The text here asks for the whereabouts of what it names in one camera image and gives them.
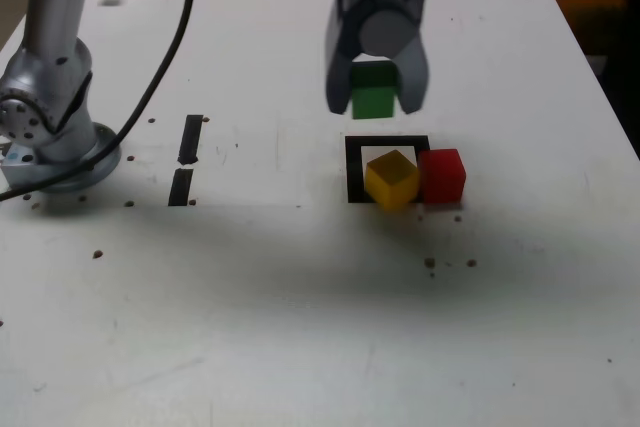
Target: green cube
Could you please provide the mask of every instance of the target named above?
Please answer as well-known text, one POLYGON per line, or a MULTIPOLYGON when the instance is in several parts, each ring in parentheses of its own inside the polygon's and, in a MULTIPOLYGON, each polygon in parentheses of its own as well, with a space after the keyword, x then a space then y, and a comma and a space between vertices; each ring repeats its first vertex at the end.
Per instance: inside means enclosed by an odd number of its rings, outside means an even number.
POLYGON ((356 120, 391 118, 395 98, 395 87, 355 89, 351 92, 353 118, 356 120))
POLYGON ((398 70, 393 62, 356 62, 351 67, 352 114, 356 120, 393 117, 398 70))
POLYGON ((351 89, 396 87, 398 69, 389 60, 355 62, 351 67, 351 89))

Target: wooden block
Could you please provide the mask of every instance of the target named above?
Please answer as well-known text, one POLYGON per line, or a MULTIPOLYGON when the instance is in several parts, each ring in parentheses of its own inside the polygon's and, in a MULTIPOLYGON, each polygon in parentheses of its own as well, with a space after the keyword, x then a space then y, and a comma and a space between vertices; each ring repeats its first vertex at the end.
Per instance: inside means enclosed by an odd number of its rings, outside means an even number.
POLYGON ((420 173, 394 150, 367 164, 364 188, 384 210, 398 210, 418 195, 420 173))
POLYGON ((393 103, 396 98, 394 87, 355 89, 351 93, 351 98, 353 99, 351 112, 355 120, 393 117, 393 103))
POLYGON ((467 173, 456 149, 421 152, 418 165, 425 204, 452 204, 462 200, 467 173))

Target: cube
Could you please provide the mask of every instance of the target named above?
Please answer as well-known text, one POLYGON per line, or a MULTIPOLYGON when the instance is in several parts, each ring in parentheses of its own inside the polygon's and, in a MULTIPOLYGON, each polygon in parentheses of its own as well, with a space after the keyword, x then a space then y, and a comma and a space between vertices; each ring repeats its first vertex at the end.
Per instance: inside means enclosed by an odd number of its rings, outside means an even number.
POLYGON ((456 149, 421 152, 418 165, 425 204, 452 204, 462 200, 467 173, 456 149))
POLYGON ((398 70, 393 62, 356 62, 351 67, 351 113, 355 120, 393 117, 398 70))
POLYGON ((396 98, 396 89, 393 87, 356 89, 351 93, 351 98, 351 112, 355 120, 393 117, 393 103, 396 98))
POLYGON ((384 210, 399 210, 420 191, 420 172, 397 150, 367 164, 365 191, 384 210))

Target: yellow cube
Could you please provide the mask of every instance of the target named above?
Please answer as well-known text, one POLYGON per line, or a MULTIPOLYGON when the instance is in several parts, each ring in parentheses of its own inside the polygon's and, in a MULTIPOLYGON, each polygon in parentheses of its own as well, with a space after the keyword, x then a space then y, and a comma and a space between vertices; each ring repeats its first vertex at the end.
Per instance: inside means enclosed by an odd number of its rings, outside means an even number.
POLYGON ((418 168, 397 150, 367 164, 364 190, 384 210, 398 210, 411 202, 420 189, 418 168))

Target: red cube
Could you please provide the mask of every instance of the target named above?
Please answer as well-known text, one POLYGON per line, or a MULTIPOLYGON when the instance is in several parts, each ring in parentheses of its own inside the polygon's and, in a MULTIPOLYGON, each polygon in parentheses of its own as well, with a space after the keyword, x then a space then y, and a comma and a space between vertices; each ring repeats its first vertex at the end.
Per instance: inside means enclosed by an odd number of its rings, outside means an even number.
POLYGON ((452 204, 462 200, 467 173, 456 149, 421 152, 419 168, 425 204, 452 204))

